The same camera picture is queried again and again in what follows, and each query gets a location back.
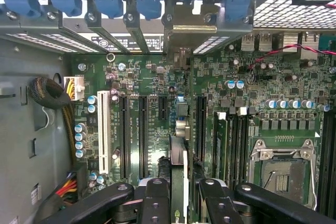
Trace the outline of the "black long expansion slot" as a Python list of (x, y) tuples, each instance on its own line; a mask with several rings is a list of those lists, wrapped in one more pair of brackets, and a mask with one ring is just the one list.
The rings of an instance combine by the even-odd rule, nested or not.
[(140, 179), (148, 177), (148, 98), (139, 96), (139, 158)]
[(196, 98), (196, 152), (201, 162), (205, 159), (205, 141), (206, 141), (206, 105), (207, 98), (205, 96), (197, 96)]
[(130, 115), (129, 99), (126, 95), (120, 97), (120, 147), (121, 147), (121, 178), (128, 179), (130, 175)]

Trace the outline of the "CPU socket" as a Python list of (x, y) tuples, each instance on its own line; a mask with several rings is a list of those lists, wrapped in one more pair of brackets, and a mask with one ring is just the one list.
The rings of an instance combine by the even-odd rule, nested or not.
[(312, 208), (310, 176), (312, 151), (315, 151), (314, 144), (309, 138), (303, 140), (299, 146), (288, 147), (273, 147), (258, 138), (250, 153), (248, 181)]

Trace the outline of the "white PCI expansion slot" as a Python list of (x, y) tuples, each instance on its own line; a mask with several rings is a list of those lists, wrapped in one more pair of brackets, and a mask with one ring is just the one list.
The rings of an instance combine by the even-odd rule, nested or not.
[(110, 92), (98, 91), (97, 98), (99, 173), (108, 174), (111, 167)]

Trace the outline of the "black short expansion slot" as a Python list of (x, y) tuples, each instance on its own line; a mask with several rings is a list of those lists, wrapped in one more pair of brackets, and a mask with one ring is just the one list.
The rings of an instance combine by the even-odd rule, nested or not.
[(158, 109), (159, 109), (159, 120), (166, 120), (168, 115), (166, 96), (158, 97)]

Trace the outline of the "socket locking lever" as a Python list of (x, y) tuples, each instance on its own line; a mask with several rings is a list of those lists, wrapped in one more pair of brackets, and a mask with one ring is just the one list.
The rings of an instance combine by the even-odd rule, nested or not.
[(316, 162), (316, 153), (315, 151), (312, 151), (312, 157), (310, 160), (310, 176), (311, 176), (311, 189), (312, 189), (312, 194), (313, 194), (313, 203), (312, 203), (312, 210), (316, 211), (317, 210), (317, 194), (316, 194), (316, 184), (315, 184), (315, 162)]

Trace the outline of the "green motherboard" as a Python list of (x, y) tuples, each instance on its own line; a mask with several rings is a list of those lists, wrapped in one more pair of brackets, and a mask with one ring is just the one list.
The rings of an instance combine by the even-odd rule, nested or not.
[[(75, 102), (77, 159), (86, 163), (93, 194), (116, 182), (137, 186), (140, 179), (139, 96), (148, 98), (148, 177), (159, 177), (158, 160), (167, 157), (173, 133), (173, 89), (178, 77), (166, 56), (80, 55), (73, 57), (76, 77), (84, 77), (85, 97)], [(97, 92), (110, 92), (111, 167), (99, 173)], [(317, 211), (336, 219), (336, 36), (322, 36), (312, 47), (295, 45), (266, 55), (243, 46), (194, 55), (193, 160), (196, 152), (196, 98), (205, 96), (205, 177), (230, 189), (248, 182), (250, 153), (258, 138), (270, 146), (299, 146), (313, 140), (316, 151)], [(120, 97), (129, 99), (130, 175), (121, 178)], [(167, 119), (159, 120), (158, 97), (167, 97)], [(198, 192), (193, 161), (188, 170), (188, 218), (194, 220)]]

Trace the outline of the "white power connector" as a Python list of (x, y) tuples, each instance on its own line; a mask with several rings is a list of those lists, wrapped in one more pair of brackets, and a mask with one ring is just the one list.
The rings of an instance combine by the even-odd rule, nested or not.
[(64, 77), (64, 91), (71, 101), (80, 101), (85, 97), (84, 77)]

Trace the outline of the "open black PC case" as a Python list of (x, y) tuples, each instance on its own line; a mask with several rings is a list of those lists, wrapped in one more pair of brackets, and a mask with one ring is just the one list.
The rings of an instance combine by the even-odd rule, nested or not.
[(64, 91), (64, 77), (75, 77), (73, 57), (167, 57), (162, 18), (175, 5), (193, 5), (195, 14), (202, 4), (218, 7), (217, 32), (194, 50), (198, 56), (231, 45), (270, 55), (336, 36), (336, 0), (251, 0), (234, 22), (225, 20), (222, 0), (161, 0), (161, 17), (151, 20), (136, 0), (122, 1), (123, 16), (110, 19), (95, 0), (82, 0), (77, 17), (39, 0), (37, 18), (0, 0), (0, 224), (39, 224), (92, 195), (76, 154), (76, 101)]

